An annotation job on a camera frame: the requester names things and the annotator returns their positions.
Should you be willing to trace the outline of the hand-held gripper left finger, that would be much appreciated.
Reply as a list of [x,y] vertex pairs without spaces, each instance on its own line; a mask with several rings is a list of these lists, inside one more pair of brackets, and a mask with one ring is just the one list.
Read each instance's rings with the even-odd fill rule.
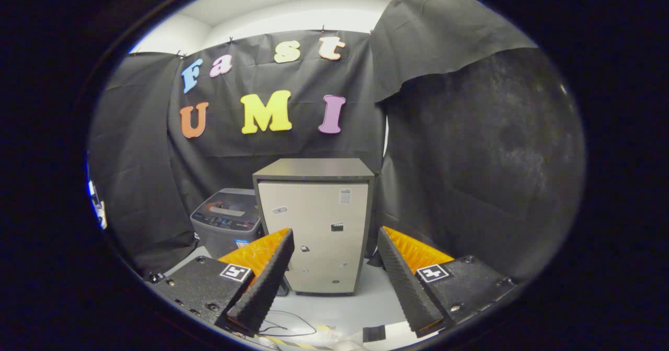
[[291,229],[281,229],[219,259],[196,256],[151,287],[213,325],[255,336],[294,253]]

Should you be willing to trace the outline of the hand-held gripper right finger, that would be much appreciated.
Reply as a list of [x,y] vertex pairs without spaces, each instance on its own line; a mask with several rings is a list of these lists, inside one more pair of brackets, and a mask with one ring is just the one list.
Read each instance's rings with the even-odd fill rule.
[[476,256],[453,258],[389,227],[380,228],[377,250],[409,328],[418,336],[461,325],[516,287]]

